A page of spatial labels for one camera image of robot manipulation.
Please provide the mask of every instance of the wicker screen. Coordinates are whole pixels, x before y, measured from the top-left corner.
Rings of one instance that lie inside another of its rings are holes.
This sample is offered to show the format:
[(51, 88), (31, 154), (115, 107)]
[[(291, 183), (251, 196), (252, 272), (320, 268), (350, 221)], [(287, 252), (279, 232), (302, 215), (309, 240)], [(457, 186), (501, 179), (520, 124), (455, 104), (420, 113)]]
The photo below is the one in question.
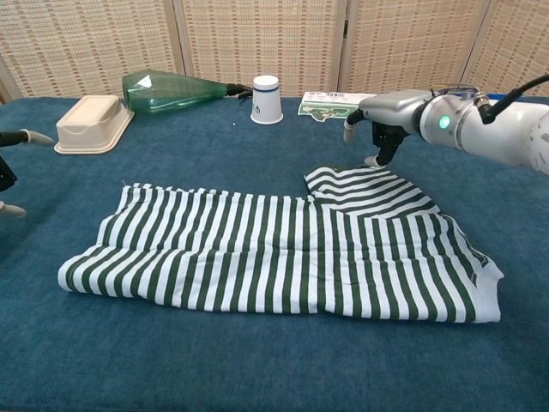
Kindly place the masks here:
[(381, 93), (458, 82), (486, 2), (350, 0), (340, 90)]
[(346, 2), (176, 1), (194, 76), (247, 85), (278, 76), (285, 96), (337, 87)]
[(176, 71), (162, 0), (0, 3), (0, 52), (23, 96), (121, 94), (125, 73)]
[[(486, 92), (549, 73), (549, 1), (492, 0), (465, 81)], [(549, 95), (549, 83), (525, 94)]]

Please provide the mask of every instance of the green and white striped fabric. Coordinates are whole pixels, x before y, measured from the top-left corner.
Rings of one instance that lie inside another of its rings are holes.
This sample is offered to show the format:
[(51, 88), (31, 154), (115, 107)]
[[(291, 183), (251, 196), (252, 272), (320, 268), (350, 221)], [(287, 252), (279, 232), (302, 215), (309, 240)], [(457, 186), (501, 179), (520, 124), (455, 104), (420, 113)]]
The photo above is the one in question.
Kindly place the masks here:
[(419, 188), (320, 167), (307, 198), (125, 186), (68, 291), (200, 311), (499, 320), (495, 263)]

